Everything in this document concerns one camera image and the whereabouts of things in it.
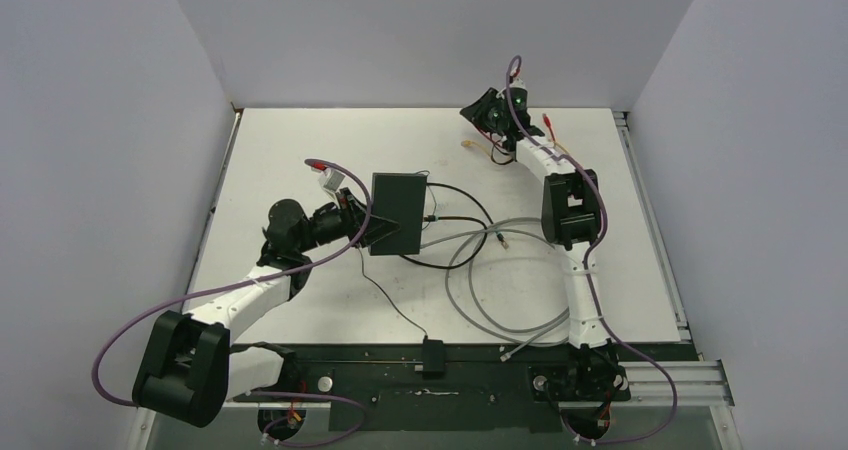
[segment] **red cable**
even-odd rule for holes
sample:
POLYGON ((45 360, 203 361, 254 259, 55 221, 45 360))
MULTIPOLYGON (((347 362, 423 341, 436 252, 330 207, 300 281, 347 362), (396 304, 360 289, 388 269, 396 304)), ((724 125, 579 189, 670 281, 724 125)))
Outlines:
POLYGON ((554 133, 554 126, 551 125, 551 119, 548 118, 547 113, 542 114, 542 120, 545 121, 545 126, 547 126, 548 130, 550 130, 550 132, 551 132, 551 140, 553 140, 553 142, 556 143, 556 133, 554 133))

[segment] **white table surface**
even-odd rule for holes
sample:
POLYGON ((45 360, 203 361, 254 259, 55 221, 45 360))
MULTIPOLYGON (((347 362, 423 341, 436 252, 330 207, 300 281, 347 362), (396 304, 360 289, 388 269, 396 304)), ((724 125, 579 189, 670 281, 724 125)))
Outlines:
MULTIPOLYGON (((607 109, 531 109, 553 120, 558 139, 586 168, 598 173, 610 228, 597 250, 601 303, 610 325, 631 342, 679 341, 666 285, 639 204, 612 114, 607 109)), ((458 186, 475 195, 495 220, 538 217, 542 185, 519 164, 493 165, 464 139, 483 142, 458 109, 247 109, 226 170, 217 209, 201 254, 192 291, 241 279, 263 243, 261 227, 277 200, 298 200, 308 215, 327 196, 306 158, 336 162, 370 185, 373 172, 430 170, 430 181, 458 186)), ((358 198, 361 192, 345 180, 358 198)), ((434 189, 437 214, 472 215, 465 197, 434 189)), ((432 209, 430 194, 426 208, 432 209)), ((423 241, 474 229, 466 222, 438 222, 423 241)), ((475 289, 487 311, 503 325, 530 327, 567 305, 563 276, 552 250, 523 236, 506 235, 509 250, 492 239, 475 261, 475 289)), ((418 258, 445 264, 459 241, 425 249, 418 258)), ((338 249, 334 242, 309 252, 317 260, 338 249)), ((397 257, 369 257, 369 276, 383 285, 431 338, 447 343, 495 343, 451 307, 444 272, 411 265, 397 257)), ((465 270, 451 272, 452 291, 465 311, 482 316, 468 293, 465 270)), ((562 328, 545 341, 566 335, 562 328)), ((400 318, 385 297, 360 275, 353 250, 312 271, 306 288, 270 311, 239 341, 309 343, 415 343, 421 332, 400 318)))

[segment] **black box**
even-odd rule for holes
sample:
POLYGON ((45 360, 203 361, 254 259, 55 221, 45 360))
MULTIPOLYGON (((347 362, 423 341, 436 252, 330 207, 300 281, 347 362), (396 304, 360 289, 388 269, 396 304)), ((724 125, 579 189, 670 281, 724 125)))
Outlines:
POLYGON ((371 182, 372 213, 400 224, 400 231, 370 247, 371 255, 418 255, 427 176, 418 173, 375 173, 371 182))

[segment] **black cable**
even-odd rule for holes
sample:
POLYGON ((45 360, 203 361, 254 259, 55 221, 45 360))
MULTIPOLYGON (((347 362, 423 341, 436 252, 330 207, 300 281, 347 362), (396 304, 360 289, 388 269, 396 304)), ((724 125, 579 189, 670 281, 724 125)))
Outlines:
POLYGON ((395 305, 395 302, 392 300, 392 297, 390 297, 389 294, 386 293, 386 291, 383 289, 383 287, 380 286, 380 284, 377 283, 373 278, 371 278, 371 277, 369 277, 368 275, 365 274, 365 255, 362 254, 361 248, 357 247, 356 249, 359 250, 359 260, 362 262, 362 276, 365 277, 365 279, 368 280, 369 282, 373 283, 374 286, 377 287, 381 292, 383 292, 383 295, 386 297, 386 300, 388 300, 389 304, 392 306, 392 308, 394 308, 395 311, 398 312, 398 315, 400 315, 401 317, 404 318, 404 320, 406 320, 407 322, 411 323, 412 325, 417 327, 419 330, 424 332, 424 336, 427 337, 428 336, 427 330, 425 330, 424 327, 422 327, 421 325, 418 325, 417 323, 413 322, 409 317, 404 315, 404 313, 401 312, 399 308, 397 308, 397 305, 395 305))
POLYGON ((453 190, 454 192, 457 192, 457 193, 460 193, 460 194, 462 194, 462 195, 465 195, 466 197, 468 197, 468 199, 469 199, 469 200, 471 200, 472 202, 474 202, 474 204, 475 204, 475 205, 477 205, 477 208, 479 208, 479 209, 480 209, 480 211, 482 211, 482 212, 483 212, 483 215, 485 215, 485 216, 486 216, 486 220, 488 220, 488 221, 489 221, 489 225, 491 225, 491 224, 495 223, 495 221, 494 221, 494 220, 492 220, 492 216, 491 216, 491 215, 489 215, 489 212, 487 212, 487 211, 486 211, 486 207, 484 207, 484 206, 483 206, 483 204, 482 204, 482 203, 480 203, 480 200, 477 200, 476 198, 474 198, 474 196, 473 196, 473 195, 471 195, 470 193, 466 192, 465 190, 463 190, 463 189, 461 189, 461 188, 454 187, 453 185, 448 185, 448 184, 446 184, 446 183, 427 182, 427 186, 428 186, 428 187, 447 188, 448 190, 453 190))
MULTIPOLYGON (((489 215, 489 212, 487 212, 487 211, 486 211, 486 207, 484 207, 484 206, 483 206, 483 204, 482 204, 482 203, 480 203, 480 201, 479 201, 479 200, 477 200, 476 198, 474 198, 474 196, 473 196, 473 195, 471 195, 470 193, 466 192, 465 190, 463 190, 463 189, 461 189, 461 188, 454 187, 453 185, 445 184, 445 183, 436 183, 436 182, 430 182, 430 183, 427 183, 427 187, 428 187, 428 188, 429 188, 429 187, 431 187, 431 186, 433 186, 433 187, 440 187, 440 188, 447 188, 448 190, 453 190, 454 192, 457 192, 457 193, 459 193, 459 194, 465 195, 465 196, 466 196, 466 197, 468 197, 468 198, 469 198, 472 202, 474 202, 474 204, 475 204, 475 205, 477 205, 477 208, 479 208, 479 209, 480 209, 480 211, 482 211, 482 212, 483 212, 483 215, 485 215, 485 216, 486 216, 486 220, 488 220, 488 221, 489 221, 489 225, 491 225, 491 224, 495 223, 495 221, 494 221, 494 220, 492 220, 492 216, 491 216, 491 215, 489 215)), ((503 234, 501 234, 501 232, 495 232, 495 237, 497 237, 498 241, 499 241, 499 242, 501 242, 501 246, 503 246, 504 248, 508 248, 508 247, 509 247, 509 245, 507 245, 507 244, 506 244, 506 239, 504 238, 503 234)))
POLYGON ((498 140, 498 141, 494 141, 494 140, 493 140, 493 144, 494 144, 494 146, 495 146, 494 150, 497 150, 497 152, 498 152, 498 153, 500 153, 501 155, 503 155, 504 157, 508 157, 508 156, 510 156, 510 153, 509 153, 509 152, 507 152, 506 150, 502 149, 501 147, 498 147, 498 146, 497 146, 497 144, 499 144, 499 143, 501 143, 501 142, 503 142, 503 141, 504 141, 504 139, 503 139, 503 138, 502 138, 502 139, 500 139, 500 140, 498 140))
MULTIPOLYGON (((439 202, 436 200, 436 194, 433 193, 433 189, 429 185, 427 185, 427 191, 430 192, 430 197, 433 199, 433 210, 430 212, 430 214, 435 215, 436 209, 439 207, 439 202)), ((427 228, 430 227, 431 223, 433 223, 433 222, 427 222, 424 225, 424 228, 421 229, 421 231, 427 230, 427 228)))
MULTIPOLYGON (((494 136, 495 136, 495 135, 498 135, 498 134, 496 134, 496 133, 487 132, 487 131, 485 131, 485 130, 481 130, 481 129, 477 128, 477 127, 474 127, 474 128, 476 128, 476 129, 477 129, 477 131, 480 133, 480 135, 482 135, 482 136, 483 136, 483 138, 485 138, 486 140, 488 140, 488 141, 492 142, 492 143, 493 143, 493 144, 495 144, 495 145, 497 145, 497 144, 499 144, 499 143, 501 143, 501 142, 503 141, 503 137, 501 137, 501 139, 500 139, 500 140, 495 140, 495 137, 494 137, 494 136)), ((508 152, 504 151, 504 150, 503 150, 503 149, 501 149, 500 147, 496 148, 496 150, 498 151, 498 153, 500 153, 500 154, 501 154, 501 155, 503 155, 503 156, 508 156, 508 155, 509 155, 509 153, 508 153, 508 152)))
MULTIPOLYGON (((432 215, 431 217, 434 220, 462 220, 462 221, 468 221, 468 222, 476 222, 476 223, 479 223, 483 227, 484 230, 487 228, 485 222, 483 222, 482 220, 478 220, 474 217, 459 217, 459 216, 457 216, 457 217, 454 217, 454 216, 436 217, 435 215, 432 215)), ((486 237, 487 236, 488 236, 488 233, 484 233, 483 238, 480 239, 480 243, 477 244, 477 246, 474 248, 474 251, 471 253, 471 255, 468 258, 466 258, 465 260, 463 260, 463 261, 461 261, 457 264, 454 264, 454 265, 436 265, 434 263, 427 263, 427 262, 422 262, 420 260, 415 260, 415 259, 407 257, 406 255, 400 255, 400 258, 406 260, 409 263, 412 263, 412 264, 415 264, 415 265, 420 265, 422 267, 435 268, 437 270, 455 270, 455 269, 457 269, 457 268, 459 268, 463 265, 467 265, 468 262, 470 262, 471 260, 474 260, 474 257, 476 257, 477 254, 480 253, 480 250, 483 249, 483 245, 486 244, 486 237)))
POLYGON ((511 157, 509 157, 509 160, 506 160, 506 161, 503 161, 503 162, 499 162, 499 161, 495 160, 495 144, 493 143, 492 144, 492 151, 489 152, 489 160, 491 160, 492 163, 494 163, 495 165, 503 166, 503 165, 509 165, 510 163, 514 162, 515 157, 511 156, 511 157))

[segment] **white enclosure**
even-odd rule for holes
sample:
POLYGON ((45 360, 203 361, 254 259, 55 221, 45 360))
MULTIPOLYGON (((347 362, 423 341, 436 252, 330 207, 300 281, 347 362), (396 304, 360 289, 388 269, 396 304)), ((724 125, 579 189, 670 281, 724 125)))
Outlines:
POLYGON ((848 0, 695 0, 631 116, 747 449, 845 448, 848 0))
MULTIPOLYGON (((233 106, 455 108, 516 53, 531 106, 632 110, 695 343, 726 365, 746 448, 844 446, 846 9, 0 0, 0 447, 125 446, 134 410, 97 396, 90 364, 188 290, 233 106)), ((121 396, 148 329, 106 358, 121 396)))
POLYGON ((0 448, 124 448, 91 362, 185 292, 233 112, 175 0, 0 0, 0 35, 0 448))
POLYGON ((179 0, 238 107, 456 107, 515 53, 537 106, 630 108, 692 0, 179 0))

